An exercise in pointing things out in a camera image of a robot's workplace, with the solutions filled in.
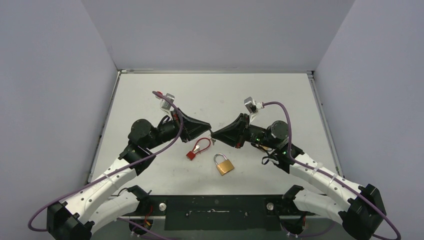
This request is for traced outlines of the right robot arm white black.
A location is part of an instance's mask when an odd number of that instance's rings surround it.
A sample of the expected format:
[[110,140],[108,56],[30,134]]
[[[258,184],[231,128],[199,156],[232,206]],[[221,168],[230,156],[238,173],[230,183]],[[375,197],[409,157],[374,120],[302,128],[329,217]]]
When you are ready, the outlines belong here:
[[352,182],[312,159],[290,142],[289,126],[277,120],[267,128],[251,124],[251,117],[240,114],[231,124],[214,131],[212,138],[240,149],[245,143],[271,149],[267,156],[273,165],[298,177],[322,192],[307,193],[293,186],[293,195],[283,199],[282,207],[290,215],[310,212],[333,220],[356,240],[369,240],[387,213],[377,187]]

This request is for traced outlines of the large brass padlock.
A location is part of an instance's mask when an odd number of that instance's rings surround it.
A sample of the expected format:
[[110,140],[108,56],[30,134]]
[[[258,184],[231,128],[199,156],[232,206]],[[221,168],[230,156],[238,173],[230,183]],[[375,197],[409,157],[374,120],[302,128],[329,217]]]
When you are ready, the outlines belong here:
[[[217,158],[222,157],[223,161],[218,162]],[[231,163],[231,161],[222,153],[217,153],[213,157],[214,164],[216,166],[216,169],[220,173],[221,176],[224,176],[225,174],[231,172],[235,169],[234,165]]]

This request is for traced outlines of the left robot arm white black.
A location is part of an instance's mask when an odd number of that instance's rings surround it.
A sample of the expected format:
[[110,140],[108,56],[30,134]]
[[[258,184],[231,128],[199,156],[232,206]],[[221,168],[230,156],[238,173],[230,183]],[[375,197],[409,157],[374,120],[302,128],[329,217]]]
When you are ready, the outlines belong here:
[[89,240],[99,229],[128,213],[144,215],[150,206],[147,192],[137,185],[121,196],[110,199],[124,184],[146,170],[156,154],[151,149],[168,141],[187,143],[210,131],[207,122],[178,115],[158,126],[146,119],[136,120],[128,135],[128,144],[107,170],[87,188],[79,190],[47,208],[46,229],[56,240]]

